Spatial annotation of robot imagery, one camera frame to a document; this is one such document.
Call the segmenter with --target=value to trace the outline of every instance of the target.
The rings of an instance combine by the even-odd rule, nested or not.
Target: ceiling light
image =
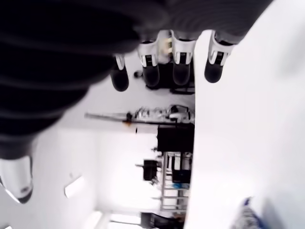
[[[142,229],[142,227],[136,224],[110,222],[107,229]]]
[[[141,224],[141,218],[138,216],[111,214],[110,220],[119,223]]]
[[[65,195],[67,198],[71,198],[76,193],[80,192],[81,189],[84,187],[85,180],[83,177],[77,178],[75,181],[73,181],[71,184],[69,184],[65,188]]]
[[[103,214],[100,211],[92,212],[86,220],[83,229],[94,229],[100,221],[102,215]]]

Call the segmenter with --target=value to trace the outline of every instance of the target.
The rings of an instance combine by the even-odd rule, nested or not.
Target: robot
[[[116,90],[127,89],[125,53],[138,48],[144,80],[154,86],[158,32],[171,30],[173,79],[182,85],[198,36],[213,30],[205,77],[215,83],[271,1],[0,1],[0,178],[7,193],[30,200],[35,139],[92,84],[110,75]]]
[[[190,80],[190,63],[201,32],[170,31],[173,54],[173,81],[178,86],[187,85]],[[233,48],[243,37],[234,37],[224,32],[212,31],[208,58],[204,76],[210,83],[220,80],[225,61],[230,56]],[[142,64],[142,76],[145,84],[154,88],[160,81],[158,67],[159,36],[145,36],[138,47],[138,55]],[[114,88],[123,92],[129,85],[128,74],[124,66],[124,56],[116,55],[116,66],[111,73]]]

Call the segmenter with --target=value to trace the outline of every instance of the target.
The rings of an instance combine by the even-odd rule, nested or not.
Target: white wall
[[[305,225],[305,2],[276,0],[216,84],[197,42],[196,128],[186,229],[230,228],[243,198],[270,229]]]
[[[99,136],[99,207],[119,212],[158,209],[156,190],[143,181],[144,159],[155,158],[154,134],[104,133]]]
[[[53,127],[43,133],[33,157],[34,190],[26,205],[0,189],[0,227],[80,229],[96,208],[96,141],[87,131]],[[64,187],[78,176],[86,186],[67,199]]]

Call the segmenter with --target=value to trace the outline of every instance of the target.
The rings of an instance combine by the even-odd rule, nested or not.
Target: white table surface
[[[275,0],[204,78],[210,31],[195,49],[196,124],[186,229],[228,229],[242,200],[271,229],[305,227],[305,1]]]

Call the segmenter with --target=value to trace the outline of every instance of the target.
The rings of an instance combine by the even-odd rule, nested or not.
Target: black fingertip
[[[160,81],[160,73],[159,73],[158,65],[143,67],[143,78],[148,87],[157,86]]]
[[[220,80],[223,73],[223,67],[218,64],[211,64],[209,60],[206,61],[204,76],[210,83],[216,83]]]
[[[110,77],[115,90],[118,92],[124,92],[127,90],[129,86],[129,79],[125,67],[123,70],[113,70],[110,73]]]
[[[190,65],[176,64],[173,66],[173,81],[179,86],[186,85],[190,80]]]

